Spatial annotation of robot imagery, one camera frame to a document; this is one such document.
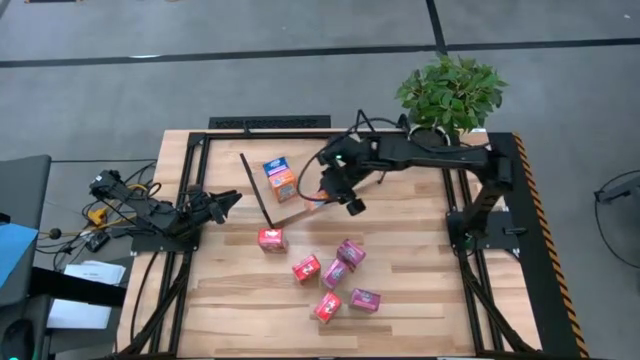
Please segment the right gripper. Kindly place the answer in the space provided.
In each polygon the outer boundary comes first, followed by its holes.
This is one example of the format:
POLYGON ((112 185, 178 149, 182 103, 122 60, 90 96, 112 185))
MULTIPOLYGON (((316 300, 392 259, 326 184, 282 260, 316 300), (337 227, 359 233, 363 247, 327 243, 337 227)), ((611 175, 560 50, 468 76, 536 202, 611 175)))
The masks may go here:
POLYGON ((327 198, 335 201, 349 201, 346 209, 351 216, 356 216, 366 210, 364 202, 356 198, 353 190, 358 168, 354 164, 340 165, 333 162, 329 169, 322 171, 320 179, 320 190, 327 198))

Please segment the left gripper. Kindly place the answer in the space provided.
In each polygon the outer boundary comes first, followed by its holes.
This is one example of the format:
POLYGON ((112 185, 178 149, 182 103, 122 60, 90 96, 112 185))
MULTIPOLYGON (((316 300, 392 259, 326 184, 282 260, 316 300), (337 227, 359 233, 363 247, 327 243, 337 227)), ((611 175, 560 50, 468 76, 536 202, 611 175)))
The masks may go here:
POLYGON ((219 200, 214 200, 208 193, 194 191, 189 193, 188 214, 194 226, 200 226, 208 221, 224 224, 231 208, 242 198, 237 190, 229 190, 219 194, 219 200))

